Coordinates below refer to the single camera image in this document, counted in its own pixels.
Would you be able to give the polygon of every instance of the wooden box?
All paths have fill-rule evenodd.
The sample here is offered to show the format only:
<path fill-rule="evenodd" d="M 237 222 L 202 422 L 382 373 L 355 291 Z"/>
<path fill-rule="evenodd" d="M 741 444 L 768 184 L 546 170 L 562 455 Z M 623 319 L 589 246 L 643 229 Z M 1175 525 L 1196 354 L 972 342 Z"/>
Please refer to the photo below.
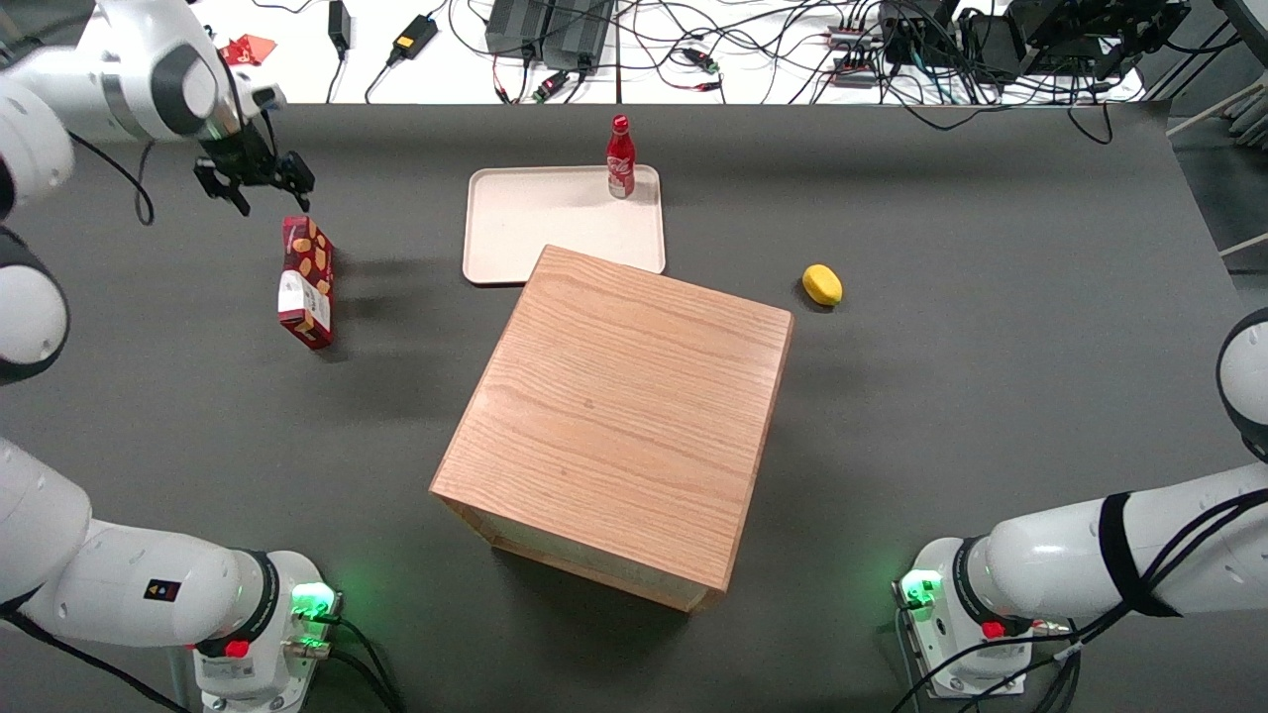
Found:
<path fill-rule="evenodd" d="M 548 246 L 431 492 L 493 547 L 697 610 L 730 581 L 791 330 Z"/>

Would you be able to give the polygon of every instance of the red box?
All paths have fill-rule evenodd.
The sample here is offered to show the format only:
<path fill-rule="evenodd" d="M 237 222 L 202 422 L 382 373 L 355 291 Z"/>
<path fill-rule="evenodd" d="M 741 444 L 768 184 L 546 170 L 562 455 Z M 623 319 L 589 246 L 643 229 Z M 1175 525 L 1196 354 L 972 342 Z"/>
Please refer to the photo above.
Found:
<path fill-rule="evenodd" d="M 335 245 L 308 216 L 281 221 L 287 250 L 278 285 L 278 321 L 308 349 L 335 340 Z"/>

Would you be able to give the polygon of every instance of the red object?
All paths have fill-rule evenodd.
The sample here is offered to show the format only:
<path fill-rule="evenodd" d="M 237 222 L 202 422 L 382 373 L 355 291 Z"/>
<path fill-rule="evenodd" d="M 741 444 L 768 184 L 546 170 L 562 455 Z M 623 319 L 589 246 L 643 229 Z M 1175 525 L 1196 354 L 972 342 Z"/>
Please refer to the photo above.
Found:
<path fill-rule="evenodd" d="M 224 62 L 228 65 L 255 65 L 259 67 L 276 46 L 278 43 L 271 39 L 243 34 L 221 49 L 221 57 L 224 57 Z"/>
<path fill-rule="evenodd" d="M 625 114 L 612 118 L 612 138 L 607 141 L 607 190 L 615 198 L 634 193 L 634 140 Z"/>
<path fill-rule="evenodd" d="M 250 650 L 251 642 L 231 641 L 224 644 L 224 656 L 228 656 L 230 658 L 243 658 Z"/>
<path fill-rule="evenodd" d="M 317 350 L 335 340 L 335 245 L 308 216 L 281 221 L 285 260 L 278 285 L 278 321 Z"/>
<path fill-rule="evenodd" d="M 999 622 L 985 622 L 981 624 L 981 636 L 987 637 L 987 641 L 999 638 L 1004 636 L 1004 625 Z"/>

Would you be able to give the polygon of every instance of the red button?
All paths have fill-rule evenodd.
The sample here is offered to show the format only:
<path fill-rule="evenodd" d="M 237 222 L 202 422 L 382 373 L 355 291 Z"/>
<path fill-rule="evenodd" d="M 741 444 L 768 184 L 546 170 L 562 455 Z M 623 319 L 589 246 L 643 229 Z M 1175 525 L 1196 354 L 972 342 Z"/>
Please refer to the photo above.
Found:
<path fill-rule="evenodd" d="M 985 622 L 981 624 L 981 636 L 987 639 L 999 638 L 1004 636 L 1004 625 L 999 622 Z"/>
<path fill-rule="evenodd" d="M 224 656 L 228 656 L 230 658 L 242 658 L 246 656 L 249 648 L 251 648 L 250 642 L 231 641 L 224 644 Z"/>

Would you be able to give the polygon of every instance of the green led light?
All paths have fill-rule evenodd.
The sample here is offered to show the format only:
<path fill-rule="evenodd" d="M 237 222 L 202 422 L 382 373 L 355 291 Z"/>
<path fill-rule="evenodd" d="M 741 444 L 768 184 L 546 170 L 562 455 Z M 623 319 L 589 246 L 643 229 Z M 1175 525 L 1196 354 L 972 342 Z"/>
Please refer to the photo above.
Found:
<path fill-rule="evenodd" d="M 931 570 L 912 570 L 898 585 L 913 609 L 933 604 L 933 598 L 942 589 L 942 575 Z"/>
<path fill-rule="evenodd" d="M 335 590 L 322 582 L 295 585 L 290 590 L 290 610 L 304 617 L 330 614 L 335 608 Z"/>

